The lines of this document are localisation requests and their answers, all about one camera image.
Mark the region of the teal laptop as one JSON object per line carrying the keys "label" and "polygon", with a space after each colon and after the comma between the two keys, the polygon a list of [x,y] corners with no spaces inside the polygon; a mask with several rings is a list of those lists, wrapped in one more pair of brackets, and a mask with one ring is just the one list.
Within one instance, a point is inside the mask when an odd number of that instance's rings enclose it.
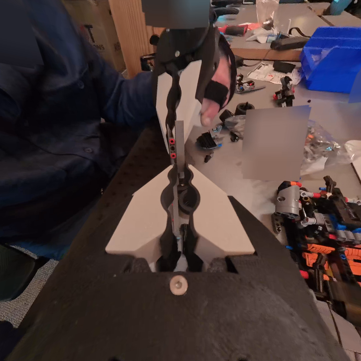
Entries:
{"label": "teal laptop", "polygon": [[353,2],[353,0],[332,0],[325,15],[338,16]]}

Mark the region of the black office chair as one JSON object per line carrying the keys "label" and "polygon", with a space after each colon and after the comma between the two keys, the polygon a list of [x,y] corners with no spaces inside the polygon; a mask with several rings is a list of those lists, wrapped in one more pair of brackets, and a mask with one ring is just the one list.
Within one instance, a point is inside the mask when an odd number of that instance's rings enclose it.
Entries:
{"label": "black office chair", "polygon": [[237,15],[239,8],[243,4],[241,0],[211,0],[211,7],[217,17],[225,15]]}

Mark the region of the black foam pouch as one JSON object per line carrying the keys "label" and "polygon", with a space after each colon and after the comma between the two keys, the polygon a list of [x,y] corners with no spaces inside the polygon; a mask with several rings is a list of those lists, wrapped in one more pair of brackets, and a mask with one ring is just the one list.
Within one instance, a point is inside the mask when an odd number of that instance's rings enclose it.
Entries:
{"label": "black foam pouch", "polygon": [[278,73],[290,74],[294,71],[296,65],[289,62],[275,60],[273,62],[273,70]]}

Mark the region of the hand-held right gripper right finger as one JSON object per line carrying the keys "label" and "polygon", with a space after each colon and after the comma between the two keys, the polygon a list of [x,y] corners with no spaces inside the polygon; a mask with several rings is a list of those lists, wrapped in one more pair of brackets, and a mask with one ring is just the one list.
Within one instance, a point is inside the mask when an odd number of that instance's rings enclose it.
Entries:
{"label": "hand-held right gripper right finger", "polygon": [[184,170],[180,210],[188,215],[181,226],[187,271],[201,272],[214,259],[252,255],[252,245],[229,196],[192,165]]}

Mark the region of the white sticker sheet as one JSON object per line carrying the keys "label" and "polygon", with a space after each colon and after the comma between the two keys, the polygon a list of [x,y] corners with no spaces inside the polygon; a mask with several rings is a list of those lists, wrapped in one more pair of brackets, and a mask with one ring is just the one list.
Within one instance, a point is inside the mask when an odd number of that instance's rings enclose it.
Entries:
{"label": "white sticker sheet", "polygon": [[274,70],[273,65],[262,62],[254,70],[247,74],[248,79],[270,82],[281,85],[281,79],[288,76],[291,78],[291,84],[297,85],[302,79],[300,67],[295,67],[290,73],[282,73]]}

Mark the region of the red black electric screwdriver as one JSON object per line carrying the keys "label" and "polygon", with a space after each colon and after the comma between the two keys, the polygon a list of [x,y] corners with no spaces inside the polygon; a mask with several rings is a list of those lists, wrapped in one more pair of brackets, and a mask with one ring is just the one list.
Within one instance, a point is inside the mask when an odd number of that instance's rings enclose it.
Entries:
{"label": "red black electric screwdriver", "polygon": [[248,28],[248,24],[224,25],[218,27],[218,30],[224,36],[242,37],[247,33]]}

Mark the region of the clear bag of brick pieces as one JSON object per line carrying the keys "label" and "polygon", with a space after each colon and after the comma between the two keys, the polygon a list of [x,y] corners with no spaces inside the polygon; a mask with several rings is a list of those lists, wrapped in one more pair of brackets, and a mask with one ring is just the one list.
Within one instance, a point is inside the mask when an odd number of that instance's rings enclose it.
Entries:
{"label": "clear bag of brick pieces", "polygon": [[309,120],[300,176],[347,164],[351,164],[351,159],[345,142],[337,141],[320,124]]}

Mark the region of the white plastic part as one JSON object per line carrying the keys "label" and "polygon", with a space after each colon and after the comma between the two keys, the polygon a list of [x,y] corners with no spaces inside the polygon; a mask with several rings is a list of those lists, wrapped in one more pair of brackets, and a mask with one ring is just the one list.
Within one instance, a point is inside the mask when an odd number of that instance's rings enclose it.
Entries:
{"label": "white plastic part", "polygon": [[264,28],[257,28],[251,31],[250,36],[246,39],[247,42],[256,41],[260,44],[272,43],[279,37],[279,32],[276,29],[266,30]]}

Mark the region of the grey brick beam assembly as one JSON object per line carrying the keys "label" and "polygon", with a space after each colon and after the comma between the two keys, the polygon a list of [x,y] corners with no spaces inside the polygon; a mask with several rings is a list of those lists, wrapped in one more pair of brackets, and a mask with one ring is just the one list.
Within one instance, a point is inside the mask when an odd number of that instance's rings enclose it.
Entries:
{"label": "grey brick beam assembly", "polygon": [[186,237],[185,224],[189,223],[189,214],[184,212],[184,205],[180,208],[179,197],[184,191],[188,190],[189,176],[185,175],[186,165],[193,164],[192,157],[188,154],[185,146],[184,122],[175,121],[174,130],[169,133],[169,137],[174,139],[174,144],[169,144],[169,150],[174,150],[175,159],[171,159],[171,164],[176,170],[175,183],[172,187],[173,202],[169,206],[172,215],[172,228],[177,241],[178,251],[183,251],[183,241]]}

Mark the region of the black flat power bank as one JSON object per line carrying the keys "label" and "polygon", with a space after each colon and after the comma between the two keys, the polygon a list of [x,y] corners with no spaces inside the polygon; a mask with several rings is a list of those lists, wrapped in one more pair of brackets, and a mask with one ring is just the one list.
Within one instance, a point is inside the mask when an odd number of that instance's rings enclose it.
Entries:
{"label": "black flat power bank", "polygon": [[308,41],[309,38],[303,36],[278,38],[270,43],[270,49],[275,51],[302,49]]}

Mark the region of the person's left forearm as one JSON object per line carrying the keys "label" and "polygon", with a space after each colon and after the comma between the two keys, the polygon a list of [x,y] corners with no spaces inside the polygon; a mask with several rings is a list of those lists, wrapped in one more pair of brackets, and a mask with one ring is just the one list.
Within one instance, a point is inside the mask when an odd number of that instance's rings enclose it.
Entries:
{"label": "person's left forearm", "polygon": [[125,79],[99,54],[94,55],[92,77],[101,118],[133,130],[144,129],[156,115],[152,72],[141,72],[132,79]]}

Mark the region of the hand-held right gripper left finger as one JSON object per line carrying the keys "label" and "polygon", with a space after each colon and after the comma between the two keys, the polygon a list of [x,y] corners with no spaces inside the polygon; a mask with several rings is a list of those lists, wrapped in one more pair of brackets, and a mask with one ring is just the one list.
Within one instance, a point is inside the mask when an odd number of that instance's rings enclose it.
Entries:
{"label": "hand-held right gripper left finger", "polygon": [[132,196],[105,251],[144,258],[159,271],[173,271],[181,252],[174,234],[175,165],[168,166]]}

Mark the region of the large toy brick car model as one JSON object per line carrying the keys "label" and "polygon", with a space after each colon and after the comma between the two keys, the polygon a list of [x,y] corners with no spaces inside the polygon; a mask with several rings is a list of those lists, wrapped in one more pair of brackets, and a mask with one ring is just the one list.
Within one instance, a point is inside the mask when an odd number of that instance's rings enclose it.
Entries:
{"label": "large toy brick car model", "polygon": [[279,185],[273,230],[285,231],[286,248],[316,299],[360,327],[360,199],[345,197],[330,176],[323,179],[319,192],[296,181]]}

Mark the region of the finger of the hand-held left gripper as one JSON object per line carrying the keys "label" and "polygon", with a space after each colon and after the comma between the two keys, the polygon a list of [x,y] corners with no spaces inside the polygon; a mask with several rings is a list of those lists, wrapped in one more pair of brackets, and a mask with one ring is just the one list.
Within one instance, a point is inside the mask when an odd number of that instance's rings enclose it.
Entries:
{"label": "finger of the hand-held left gripper", "polygon": [[173,78],[163,73],[157,79],[156,111],[167,152],[176,155],[175,149],[175,97]]}
{"label": "finger of the hand-held left gripper", "polygon": [[175,110],[175,120],[183,121],[183,133],[180,137],[183,144],[186,143],[192,128],[201,127],[200,112],[201,102],[196,99],[199,74],[202,61],[191,62],[181,73],[179,77],[179,87],[181,91],[180,101]]}

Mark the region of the wide wooden pillar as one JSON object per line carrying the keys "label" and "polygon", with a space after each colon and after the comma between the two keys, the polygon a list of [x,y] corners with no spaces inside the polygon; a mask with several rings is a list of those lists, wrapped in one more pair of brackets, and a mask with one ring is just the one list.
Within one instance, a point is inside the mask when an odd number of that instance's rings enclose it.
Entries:
{"label": "wide wooden pillar", "polygon": [[121,45],[128,78],[141,73],[140,57],[155,52],[149,42],[165,28],[146,25],[141,0],[109,0],[115,29]]}

